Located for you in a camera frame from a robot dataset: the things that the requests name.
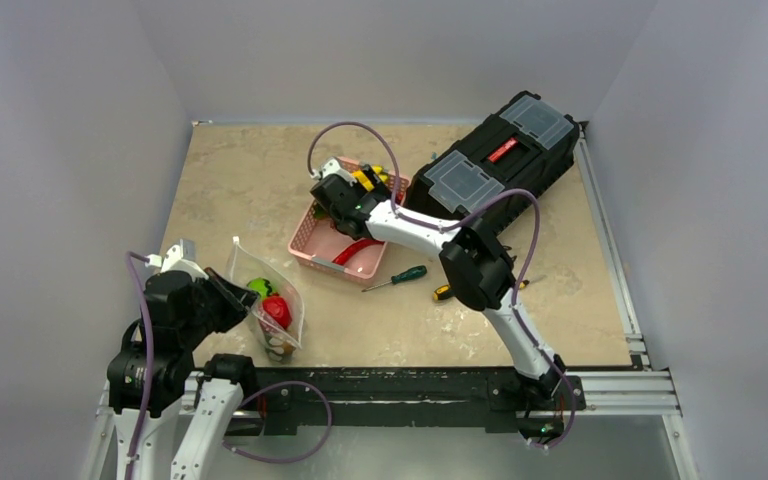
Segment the green handled screwdriver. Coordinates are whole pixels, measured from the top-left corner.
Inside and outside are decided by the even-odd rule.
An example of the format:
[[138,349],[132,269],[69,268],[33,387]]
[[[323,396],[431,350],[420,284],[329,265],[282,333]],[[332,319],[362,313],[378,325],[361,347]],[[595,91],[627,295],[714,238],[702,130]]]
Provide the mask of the green handled screwdriver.
[[361,292],[366,293],[381,287],[397,285],[405,282],[418,280],[420,278],[423,278],[427,274],[428,274],[428,269],[425,265],[413,266],[398,274],[392,275],[387,281],[383,283],[363,288]]

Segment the green striped melon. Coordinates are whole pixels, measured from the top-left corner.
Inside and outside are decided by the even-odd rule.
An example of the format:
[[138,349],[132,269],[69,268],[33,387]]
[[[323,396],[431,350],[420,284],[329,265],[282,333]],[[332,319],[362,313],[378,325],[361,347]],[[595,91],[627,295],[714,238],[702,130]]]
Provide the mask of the green striped melon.
[[263,299],[280,295],[279,289],[269,279],[263,277],[250,280],[246,287],[258,293]]

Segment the black plastic toolbox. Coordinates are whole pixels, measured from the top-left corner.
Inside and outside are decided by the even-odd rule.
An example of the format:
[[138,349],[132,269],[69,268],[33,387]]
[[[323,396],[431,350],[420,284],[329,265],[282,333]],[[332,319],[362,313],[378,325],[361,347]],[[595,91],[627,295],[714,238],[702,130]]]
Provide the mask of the black plastic toolbox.
[[403,205],[460,220],[516,188],[542,195],[574,164],[580,125],[522,91],[413,176]]

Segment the green bell pepper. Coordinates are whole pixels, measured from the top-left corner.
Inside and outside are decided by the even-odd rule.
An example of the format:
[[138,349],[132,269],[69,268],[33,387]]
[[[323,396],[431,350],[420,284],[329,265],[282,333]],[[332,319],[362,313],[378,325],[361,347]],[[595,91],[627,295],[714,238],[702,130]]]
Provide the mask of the green bell pepper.
[[265,332],[264,350],[267,357],[275,363],[289,364],[296,351],[295,345],[287,341],[283,335],[273,335],[271,332]]

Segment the black yellow screwdriver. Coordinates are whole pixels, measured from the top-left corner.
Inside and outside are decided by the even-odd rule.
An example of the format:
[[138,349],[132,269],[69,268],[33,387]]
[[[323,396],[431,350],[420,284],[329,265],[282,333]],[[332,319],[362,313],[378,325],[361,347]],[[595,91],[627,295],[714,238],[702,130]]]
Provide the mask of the black yellow screwdriver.
[[438,287],[434,290],[432,298],[435,302],[442,302],[453,297],[451,286],[446,284]]

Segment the yellow utility knife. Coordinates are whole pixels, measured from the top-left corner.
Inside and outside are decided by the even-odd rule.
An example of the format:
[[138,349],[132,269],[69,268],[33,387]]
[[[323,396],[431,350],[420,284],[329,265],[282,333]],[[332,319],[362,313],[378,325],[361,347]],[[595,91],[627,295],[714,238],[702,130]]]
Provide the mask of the yellow utility knife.
[[547,278],[547,275],[545,275],[545,274],[537,275],[537,276],[531,277],[531,278],[526,278],[526,279],[522,280],[519,283],[518,289],[519,290],[524,290],[527,287],[529,287],[530,285],[538,283],[538,282],[540,282],[542,280],[545,280],[546,278]]

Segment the red chili pepper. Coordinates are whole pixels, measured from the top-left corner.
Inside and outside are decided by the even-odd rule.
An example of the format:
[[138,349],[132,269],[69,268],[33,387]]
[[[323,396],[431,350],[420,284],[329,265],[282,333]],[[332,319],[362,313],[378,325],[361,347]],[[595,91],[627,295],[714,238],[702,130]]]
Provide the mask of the red chili pepper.
[[346,247],[344,250],[342,250],[338,255],[336,255],[331,262],[335,265],[339,266],[345,266],[349,260],[351,260],[353,257],[355,257],[357,254],[362,252],[363,250],[376,246],[381,245],[382,242],[374,239],[360,239]]

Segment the pink plastic basket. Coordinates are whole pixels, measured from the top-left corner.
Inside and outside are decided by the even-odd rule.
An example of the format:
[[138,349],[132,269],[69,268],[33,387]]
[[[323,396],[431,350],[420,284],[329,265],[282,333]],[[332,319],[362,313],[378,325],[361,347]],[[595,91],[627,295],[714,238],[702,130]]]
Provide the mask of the pink plastic basket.
[[364,287],[373,284],[387,249],[387,243],[353,240],[340,233],[316,201],[302,215],[288,243],[288,252],[300,265]]

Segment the yellow banana bunch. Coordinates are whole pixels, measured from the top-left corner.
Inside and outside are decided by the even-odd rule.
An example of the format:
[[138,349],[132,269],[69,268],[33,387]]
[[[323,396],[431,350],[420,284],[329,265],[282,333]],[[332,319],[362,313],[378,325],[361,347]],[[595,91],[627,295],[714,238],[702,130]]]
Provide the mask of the yellow banana bunch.
[[361,164],[351,175],[367,192],[374,191],[378,184],[386,185],[389,180],[388,171],[381,165]]

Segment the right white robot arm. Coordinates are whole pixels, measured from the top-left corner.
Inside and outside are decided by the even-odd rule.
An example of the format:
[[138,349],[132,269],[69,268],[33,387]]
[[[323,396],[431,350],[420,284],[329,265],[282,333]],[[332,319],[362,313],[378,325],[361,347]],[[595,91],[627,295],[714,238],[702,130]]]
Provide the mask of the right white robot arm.
[[577,407],[575,388],[559,355],[542,339],[519,298],[521,274],[478,213],[443,220],[398,207],[383,191],[366,192],[343,169],[318,173],[311,194],[337,230],[354,240],[394,243],[439,259],[454,296],[482,313],[507,348],[524,399],[544,407],[560,392]]

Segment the clear zip top bag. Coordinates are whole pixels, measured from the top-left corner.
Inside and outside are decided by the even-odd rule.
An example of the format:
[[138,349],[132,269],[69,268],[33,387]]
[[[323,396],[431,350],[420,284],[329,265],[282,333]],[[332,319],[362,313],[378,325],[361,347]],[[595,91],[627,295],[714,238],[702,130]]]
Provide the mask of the clear zip top bag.
[[289,365],[303,347],[305,303],[295,285],[268,261],[247,251],[239,236],[232,238],[226,273],[234,284],[258,294],[250,327],[273,363]]

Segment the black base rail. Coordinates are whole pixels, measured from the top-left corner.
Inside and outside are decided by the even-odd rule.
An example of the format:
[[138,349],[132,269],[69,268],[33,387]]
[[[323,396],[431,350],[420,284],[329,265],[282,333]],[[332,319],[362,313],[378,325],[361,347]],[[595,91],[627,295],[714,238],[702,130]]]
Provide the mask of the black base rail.
[[558,393],[533,402],[511,367],[259,368],[270,392],[232,417],[230,437],[294,435],[301,427],[481,428],[558,437],[572,412],[587,407],[582,381],[570,377],[577,407]]

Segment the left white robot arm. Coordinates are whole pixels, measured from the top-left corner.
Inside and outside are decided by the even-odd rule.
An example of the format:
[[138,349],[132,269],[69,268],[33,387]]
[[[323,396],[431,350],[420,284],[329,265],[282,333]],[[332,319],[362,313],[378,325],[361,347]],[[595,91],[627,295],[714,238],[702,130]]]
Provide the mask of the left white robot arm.
[[172,441],[195,348],[243,322],[261,297],[213,269],[202,277],[181,270],[157,273],[138,293],[140,316],[107,367],[117,476],[164,479],[186,471],[174,461]]

